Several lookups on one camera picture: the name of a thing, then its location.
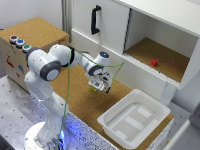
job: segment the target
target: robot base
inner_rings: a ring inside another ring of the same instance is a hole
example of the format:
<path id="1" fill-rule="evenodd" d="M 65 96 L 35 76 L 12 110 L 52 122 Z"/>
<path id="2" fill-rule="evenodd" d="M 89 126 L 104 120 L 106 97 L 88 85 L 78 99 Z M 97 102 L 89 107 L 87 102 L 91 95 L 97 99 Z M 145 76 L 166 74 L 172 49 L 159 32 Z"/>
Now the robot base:
<path id="1" fill-rule="evenodd" d="M 40 131 L 40 129 L 43 127 L 44 122 L 40 122 L 34 126 L 32 126 L 25 135 L 24 138 L 24 149 L 25 150 L 49 150 L 49 147 L 45 147 L 45 148 L 41 148 L 39 147 L 36 142 L 35 142 L 35 137 L 37 136 L 38 132 Z M 67 149 L 67 147 L 69 146 L 70 143 L 70 138 L 69 138 L 69 133 L 68 131 L 65 130 L 65 149 Z"/>

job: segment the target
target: white wall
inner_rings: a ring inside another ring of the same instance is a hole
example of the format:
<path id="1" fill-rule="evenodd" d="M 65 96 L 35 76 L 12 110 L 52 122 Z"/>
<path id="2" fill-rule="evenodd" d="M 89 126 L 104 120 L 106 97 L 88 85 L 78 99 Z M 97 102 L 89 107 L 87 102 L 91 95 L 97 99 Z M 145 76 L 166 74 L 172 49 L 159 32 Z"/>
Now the white wall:
<path id="1" fill-rule="evenodd" d="M 192 112 L 200 102 L 200 71 L 180 91 L 178 90 L 173 102 Z"/>
<path id="2" fill-rule="evenodd" d="M 62 29 L 61 0 L 0 0 L 0 28 L 39 16 Z"/>

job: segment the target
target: open compartment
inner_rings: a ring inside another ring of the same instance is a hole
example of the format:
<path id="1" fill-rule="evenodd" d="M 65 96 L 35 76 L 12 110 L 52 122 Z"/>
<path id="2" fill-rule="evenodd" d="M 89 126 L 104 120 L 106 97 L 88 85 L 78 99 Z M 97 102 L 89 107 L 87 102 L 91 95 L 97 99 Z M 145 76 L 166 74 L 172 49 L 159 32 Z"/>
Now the open compartment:
<path id="1" fill-rule="evenodd" d="M 131 9 L 124 55 L 180 87 L 197 42 L 197 36 Z M 158 60 L 155 67 L 151 66 L 152 59 Z"/>

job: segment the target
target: cabinet shelf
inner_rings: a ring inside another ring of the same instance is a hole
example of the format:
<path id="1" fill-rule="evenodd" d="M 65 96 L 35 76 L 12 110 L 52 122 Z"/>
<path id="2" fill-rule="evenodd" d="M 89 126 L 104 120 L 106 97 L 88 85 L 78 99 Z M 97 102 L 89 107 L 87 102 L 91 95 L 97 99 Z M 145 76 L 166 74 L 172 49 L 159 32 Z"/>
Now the cabinet shelf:
<path id="1" fill-rule="evenodd" d="M 158 60 L 158 65 L 152 67 L 166 76 L 181 82 L 190 58 L 183 56 L 149 38 L 125 51 L 126 54 L 152 67 L 152 59 Z"/>

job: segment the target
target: cabinet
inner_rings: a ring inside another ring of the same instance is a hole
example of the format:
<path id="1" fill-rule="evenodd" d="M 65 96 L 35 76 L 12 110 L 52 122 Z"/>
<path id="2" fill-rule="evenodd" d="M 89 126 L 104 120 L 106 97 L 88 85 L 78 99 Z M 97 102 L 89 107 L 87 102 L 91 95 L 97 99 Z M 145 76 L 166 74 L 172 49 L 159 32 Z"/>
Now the cabinet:
<path id="1" fill-rule="evenodd" d="M 92 35 L 92 11 L 96 6 L 101 10 L 96 12 L 96 28 L 100 31 Z M 73 29 L 88 38 L 123 53 L 130 9 L 112 0 L 74 0 Z"/>
<path id="2" fill-rule="evenodd" d="M 100 2 L 103 7 L 105 4 L 105 10 L 110 11 L 104 13 L 102 7 L 102 12 L 98 12 L 102 14 L 99 15 L 100 17 L 97 16 L 99 17 L 97 28 L 100 28 L 102 33 L 100 31 L 96 35 L 91 35 L 89 28 L 91 22 L 84 22 L 84 20 L 91 20 L 90 9 L 95 8 L 97 4 L 100 5 Z M 124 66 L 124 79 L 119 75 L 118 80 L 121 83 L 131 88 L 135 86 L 143 89 L 151 96 L 160 99 L 166 87 L 182 89 L 200 70 L 198 14 L 200 14 L 200 6 L 182 0 L 97 0 L 92 2 L 74 0 L 73 33 L 111 52 L 114 56 L 111 57 L 112 64 L 119 60 L 129 64 Z M 81 15 L 86 15 L 87 19 L 80 17 Z M 89 47 L 84 49 L 87 42 L 78 40 L 78 36 L 74 36 L 74 43 L 76 43 L 75 47 L 82 45 L 79 50 L 93 52 Z M 136 51 L 139 56 L 146 57 L 146 50 L 153 55 L 153 57 L 148 56 L 147 62 L 138 58 L 135 53 L 132 54 Z M 160 59 L 158 68 L 150 65 L 150 60 L 156 57 L 155 53 L 160 53 L 159 56 L 162 56 L 158 58 Z M 169 70 L 168 73 L 163 71 L 166 69 L 163 69 L 163 66 Z M 158 90 L 157 94 L 154 93 L 153 88 Z"/>

